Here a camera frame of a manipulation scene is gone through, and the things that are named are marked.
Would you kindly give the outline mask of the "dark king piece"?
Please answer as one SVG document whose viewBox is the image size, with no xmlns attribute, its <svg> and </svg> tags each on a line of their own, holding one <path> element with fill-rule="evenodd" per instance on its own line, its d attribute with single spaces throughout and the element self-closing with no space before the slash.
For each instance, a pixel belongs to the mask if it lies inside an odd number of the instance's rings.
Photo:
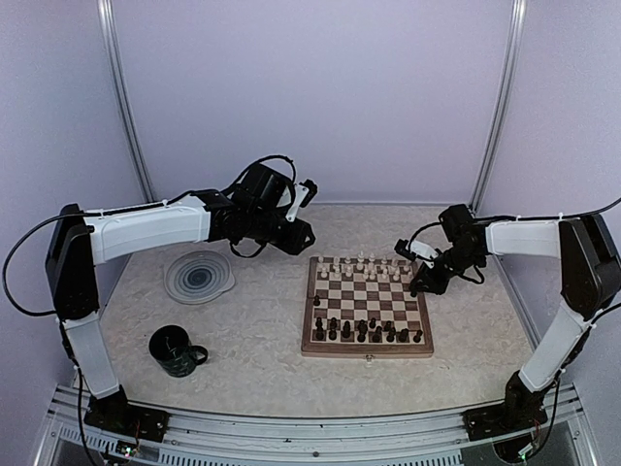
<svg viewBox="0 0 621 466">
<path fill-rule="evenodd" d="M 383 334 L 383 329 L 382 329 L 382 327 L 380 325 L 378 325 L 375 328 L 375 331 L 373 333 L 372 342 L 373 343 L 381 343 L 382 339 L 383 339 L 382 334 Z"/>
</svg>

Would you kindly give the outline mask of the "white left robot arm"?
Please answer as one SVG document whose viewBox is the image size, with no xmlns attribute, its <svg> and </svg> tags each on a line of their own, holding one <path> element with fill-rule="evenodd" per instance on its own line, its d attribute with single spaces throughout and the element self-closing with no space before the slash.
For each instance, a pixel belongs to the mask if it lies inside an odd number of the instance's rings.
<svg viewBox="0 0 621 466">
<path fill-rule="evenodd" d="M 98 416 L 117 432 L 135 423 L 103 335 L 97 268 L 135 254 L 180 244 L 244 239 L 298 255 L 315 237 L 300 219 L 318 192 L 312 180 L 298 182 L 262 158 L 224 189 L 191 189 L 179 196 L 112 210 L 68 204 L 56 219 L 45 268 L 53 311 L 68 356 L 81 372 Z"/>
</svg>

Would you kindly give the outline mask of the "dark queen piece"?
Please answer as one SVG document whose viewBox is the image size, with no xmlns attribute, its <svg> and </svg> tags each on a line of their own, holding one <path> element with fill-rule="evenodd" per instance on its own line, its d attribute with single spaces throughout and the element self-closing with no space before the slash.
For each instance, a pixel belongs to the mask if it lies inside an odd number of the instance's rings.
<svg viewBox="0 0 621 466">
<path fill-rule="evenodd" d="M 348 320 L 346 320 L 343 324 L 343 329 L 342 329 L 342 337 L 344 339 L 348 339 L 351 335 L 351 326 L 350 326 L 350 322 Z"/>
</svg>

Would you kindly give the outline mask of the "dark bishop piece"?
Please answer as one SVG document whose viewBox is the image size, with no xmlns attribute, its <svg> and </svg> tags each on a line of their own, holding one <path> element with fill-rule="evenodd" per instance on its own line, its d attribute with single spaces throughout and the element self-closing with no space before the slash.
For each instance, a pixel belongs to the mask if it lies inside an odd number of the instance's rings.
<svg viewBox="0 0 621 466">
<path fill-rule="evenodd" d="M 386 332 L 385 341 L 387 343 L 393 343 L 396 336 L 396 330 L 391 321 L 387 321 L 384 325 L 384 331 Z"/>
</svg>

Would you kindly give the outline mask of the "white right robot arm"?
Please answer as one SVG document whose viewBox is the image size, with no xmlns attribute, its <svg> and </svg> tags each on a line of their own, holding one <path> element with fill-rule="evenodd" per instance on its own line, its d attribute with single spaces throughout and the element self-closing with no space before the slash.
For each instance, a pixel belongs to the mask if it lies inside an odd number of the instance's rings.
<svg viewBox="0 0 621 466">
<path fill-rule="evenodd" d="M 604 210 L 553 216 L 477 217 L 464 205 L 441 212 L 436 225 L 445 250 L 419 240 L 400 240 L 395 251 L 419 261 L 409 285 L 412 295 L 442 295 L 451 280 L 480 272 L 490 257 L 501 262 L 514 294 L 536 322 L 538 344 L 507 382 L 495 415 L 507 431 L 524 422 L 544 421 L 542 399 L 580 353 L 598 318 L 616 304 L 620 253 Z"/>
</svg>

